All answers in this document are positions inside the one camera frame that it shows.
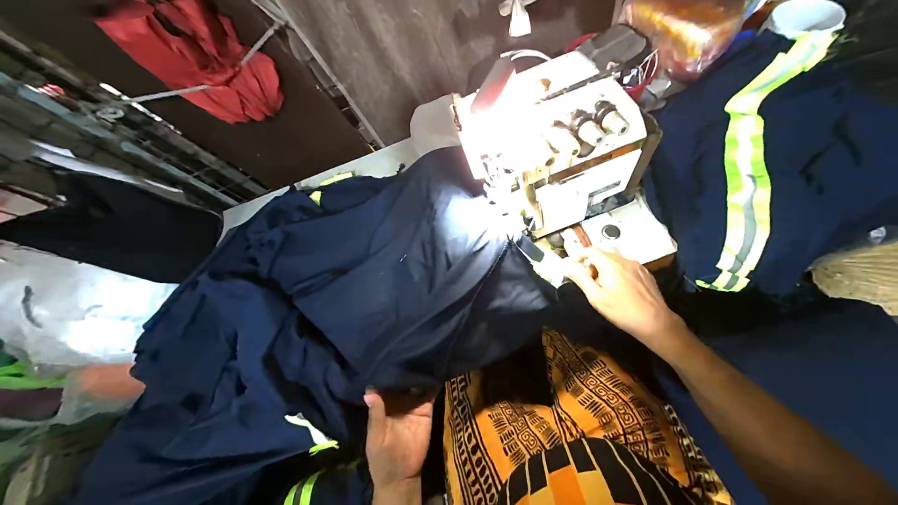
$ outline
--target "navy blue fabric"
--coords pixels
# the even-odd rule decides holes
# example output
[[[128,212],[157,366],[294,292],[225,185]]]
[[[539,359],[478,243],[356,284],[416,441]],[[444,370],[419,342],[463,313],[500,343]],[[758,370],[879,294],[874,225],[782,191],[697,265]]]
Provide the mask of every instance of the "navy blue fabric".
[[[830,298],[740,334],[699,336],[793,413],[898,488],[898,325],[882,308]],[[667,368],[665,396],[740,505],[766,503],[723,439]]]
[[[146,324],[146,391],[73,503],[199,503],[312,445],[286,414],[361,444],[367,386],[441,385],[538,341],[550,287],[466,172],[440,149],[232,230]]]
[[[739,40],[656,113],[665,134],[646,177],[648,202],[676,239],[678,264],[690,280],[710,283],[720,273],[724,106],[792,43],[767,31]],[[824,61],[770,93],[759,113],[771,224],[749,286],[785,294],[820,256],[898,223],[898,172],[892,168],[898,107],[857,93],[838,66]]]

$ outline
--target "red cloth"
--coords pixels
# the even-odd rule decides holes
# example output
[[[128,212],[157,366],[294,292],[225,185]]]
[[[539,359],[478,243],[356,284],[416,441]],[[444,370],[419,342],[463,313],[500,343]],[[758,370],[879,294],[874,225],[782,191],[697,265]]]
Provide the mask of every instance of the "red cloth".
[[[182,96],[220,120],[263,120],[280,110],[284,95],[274,61],[256,53],[240,67],[249,49],[237,39],[230,19],[210,13],[199,0],[159,2],[155,10],[181,36],[165,30],[155,15],[96,24],[169,89],[214,86]]]

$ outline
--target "reflective stripe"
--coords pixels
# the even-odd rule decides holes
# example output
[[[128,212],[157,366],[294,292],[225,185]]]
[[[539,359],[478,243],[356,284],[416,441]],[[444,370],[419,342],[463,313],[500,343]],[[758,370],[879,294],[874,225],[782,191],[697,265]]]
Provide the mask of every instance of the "reflective stripe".
[[[321,475],[323,470],[319,470],[312,474],[308,479],[303,479],[299,481],[295,486],[290,488],[290,492],[286,494],[286,498],[284,498],[284,505],[309,505],[312,502],[312,490],[315,486],[315,481],[318,480],[318,476]],[[299,492],[299,503],[296,504],[296,492]]]
[[[315,472],[309,477],[309,480],[305,481],[303,484],[303,491],[299,494],[299,505],[309,505],[312,503],[312,487],[315,485],[315,481],[318,480],[318,475],[321,475],[322,470]]]
[[[333,177],[330,177],[328,179],[325,179],[324,181],[321,181],[321,184],[319,184],[318,187],[320,188],[321,186],[327,186],[328,184],[333,184],[334,182],[340,182],[340,181],[342,181],[344,179],[348,179],[352,176],[353,176],[352,172],[338,173],[337,175],[334,175]],[[312,191],[312,194],[309,195],[309,198],[311,198],[312,201],[315,202],[316,204],[321,205],[321,192],[320,191]]]
[[[720,275],[703,288],[739,291],[770,237],[770,175],[764,163],[761,103],[773,90],[820,62],[835,40],[833,33],[799,37],[788,53],[779,53],[745,88],[726,103],[729,114],[724,145],[726,171],[726,238],[717,267]]]
[[[294,415],[286,415],[286,416],[284,416],[284,419],[287,422],[289,422],[290,424],[295,424],[296,426],[302,426],[303,428],[306,428],[309,430],[309,435],[312,436],[312,442],[315,443],[315,446],[312,447],[312,449],[310,449],[310,452],[313,455],[322,449],[337,446],[336,440],[329,439],[327,437],[327,435],[325,435],[324,433],[321,433],[320,430],[315,428],[307,419],[305,419],[305,417],[303,417],[303,414],[301,412],[296,413]]]
[[[284,498],[284,505],[293,505],[294,500],[296,500],[296,490],[299,489],[299,484],[303,483],[303,481],[299,481],[299,483],[292,488],[290,488],[290,492],[286,494],[286,498]]]

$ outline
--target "sewing machine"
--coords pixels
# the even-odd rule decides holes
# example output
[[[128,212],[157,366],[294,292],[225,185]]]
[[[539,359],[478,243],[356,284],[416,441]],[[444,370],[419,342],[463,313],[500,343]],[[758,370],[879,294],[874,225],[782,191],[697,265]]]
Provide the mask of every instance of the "sewing machine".
[[[652,261],[675,251],[638,194],[661,132],[617,82],[650,46],[622,25],[584,46],[519,74],[517,54],[500,59],[478,93],[456,96],[458,135],[474,179],[533,240],[569,247],[575,231],[576,245]]]

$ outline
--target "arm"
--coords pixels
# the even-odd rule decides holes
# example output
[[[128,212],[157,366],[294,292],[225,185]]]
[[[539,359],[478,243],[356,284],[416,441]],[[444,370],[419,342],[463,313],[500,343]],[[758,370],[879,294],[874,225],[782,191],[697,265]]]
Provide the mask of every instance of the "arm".
[[[375,392],[365,394],[365,455],[374,483],[373,505],[421,503],[421,467],[430,444],[434,400],[431,396],[429,401],[411,409],[407,401]]]
[[[808,421],[789,412],[704,345],[635,261],[587,250],[597,276],[571,261],[568,277],[609,321],[680,376],[745,472],[773,503],[895,504],[898,494]]]

